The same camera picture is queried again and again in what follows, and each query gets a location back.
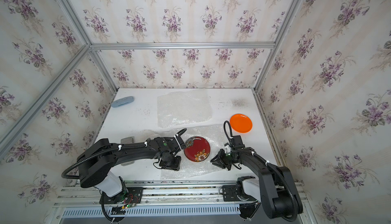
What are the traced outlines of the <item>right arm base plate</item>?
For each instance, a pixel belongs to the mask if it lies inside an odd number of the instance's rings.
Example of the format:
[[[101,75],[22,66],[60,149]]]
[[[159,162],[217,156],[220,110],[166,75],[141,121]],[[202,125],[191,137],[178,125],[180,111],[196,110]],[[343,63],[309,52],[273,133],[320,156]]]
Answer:
[[[223,195],[224,202],[258,202],[256,198],[244,192],[244,189],[240,185],[223,185],[220,190],[220,194]]]

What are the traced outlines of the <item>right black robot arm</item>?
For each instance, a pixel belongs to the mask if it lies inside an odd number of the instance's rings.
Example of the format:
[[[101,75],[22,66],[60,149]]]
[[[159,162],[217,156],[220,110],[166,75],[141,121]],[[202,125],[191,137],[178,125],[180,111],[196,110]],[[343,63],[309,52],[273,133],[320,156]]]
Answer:
[[[296,221],[303,213],[303,205],[290,170],[272,164],[255,149],[246,147],[241,136],[232,134],[229,121],[224,122],[223,129],[228,142],[210,162],[228,171],[232,167],[240,169],[239,165],[249,168],[256,176],[238,178],[238,196],[256,199],[270,219]]]

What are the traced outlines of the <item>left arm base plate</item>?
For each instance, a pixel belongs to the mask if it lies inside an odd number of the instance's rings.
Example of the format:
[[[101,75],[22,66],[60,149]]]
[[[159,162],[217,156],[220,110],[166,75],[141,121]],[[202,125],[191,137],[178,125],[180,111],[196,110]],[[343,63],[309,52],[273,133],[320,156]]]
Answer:
[[[142,187],[127,187],[124,191],[114,197],[108,197],[107,194],[103,192],[99,203],[103,205],[122,205],[124,208],[134,207],[136,204],[141,203],[143,190]]]

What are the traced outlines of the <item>red floral dinner plate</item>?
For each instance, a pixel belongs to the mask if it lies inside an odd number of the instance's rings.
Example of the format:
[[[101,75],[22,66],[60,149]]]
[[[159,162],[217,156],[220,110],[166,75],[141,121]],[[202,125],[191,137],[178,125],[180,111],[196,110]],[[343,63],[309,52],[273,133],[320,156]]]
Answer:
[[[186,148],[184,154],[186,158],[192,162],[203,162],[205,161],[211,152],[209,142],[199,136],[191,137],[185,142]]]

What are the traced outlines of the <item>grey flat block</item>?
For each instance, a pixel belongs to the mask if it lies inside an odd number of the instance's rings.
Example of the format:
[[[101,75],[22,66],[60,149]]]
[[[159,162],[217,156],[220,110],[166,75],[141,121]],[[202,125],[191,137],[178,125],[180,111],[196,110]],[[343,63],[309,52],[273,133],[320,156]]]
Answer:
[[[133,136],[121,139],[121,144],[133,144],[133,143],[134,143],[134,137]],[[132,165],[133,163],[134,163],[134,161],[128,161],[128,162],[125,162],[125,163],[121,163],[121,166],[125,167],[125,166]]]

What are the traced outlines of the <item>orange dinner plate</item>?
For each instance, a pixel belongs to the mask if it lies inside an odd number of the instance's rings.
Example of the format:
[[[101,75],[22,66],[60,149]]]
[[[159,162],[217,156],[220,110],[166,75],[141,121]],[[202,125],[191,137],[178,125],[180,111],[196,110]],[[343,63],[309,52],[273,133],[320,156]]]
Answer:
[[[233,130],[238,133],[248,133],[253,128],[251,119],[243,114],[235,114],[230,118],[230,124]]]

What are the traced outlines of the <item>aluminium front rail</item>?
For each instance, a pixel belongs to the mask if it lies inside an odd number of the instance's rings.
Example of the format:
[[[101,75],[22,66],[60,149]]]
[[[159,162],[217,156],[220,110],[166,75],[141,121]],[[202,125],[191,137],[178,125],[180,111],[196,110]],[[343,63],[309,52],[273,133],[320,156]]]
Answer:
[[[222,204],[223,186],[236,185],[236,181],[126,181],[127,187],[141,187],[138,206]],[[54,200],[55,207],[99,207],[100,191],[80,185],[62,187]]]

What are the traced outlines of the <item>white vented panel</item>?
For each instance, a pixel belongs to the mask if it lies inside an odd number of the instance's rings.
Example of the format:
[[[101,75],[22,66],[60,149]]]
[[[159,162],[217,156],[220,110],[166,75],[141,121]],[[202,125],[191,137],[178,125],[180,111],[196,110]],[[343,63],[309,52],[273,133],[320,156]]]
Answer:
[[[110,217],[231,215],[240,213],[238,204],[136,206],[117,212],[108,207],[107,212]],[[100,207],[66,208],[62,214],[62,219],[100,217],[104,217]]]

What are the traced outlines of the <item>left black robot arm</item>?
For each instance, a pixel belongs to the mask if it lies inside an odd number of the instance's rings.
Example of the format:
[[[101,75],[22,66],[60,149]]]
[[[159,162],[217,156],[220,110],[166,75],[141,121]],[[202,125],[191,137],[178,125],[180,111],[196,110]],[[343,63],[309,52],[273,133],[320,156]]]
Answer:
[[[111,169],[128,162],[156,160],[159,170],[179,171],[181,157],[178,153],[186,148],[181,137],[186,131],[184,128],[173,137],[148,138],[144,142],[131,144],[110,143],[107,138],[102,138],[82,153],[76,163],[66,168],[61,176],[79,180],[82,188],[94,187],[100,190],[99,202],[105,218],[112,224],[118,224],[122,218],[109,215],[105,202],[123,202],[130,193],[123,178],[116,176]]]

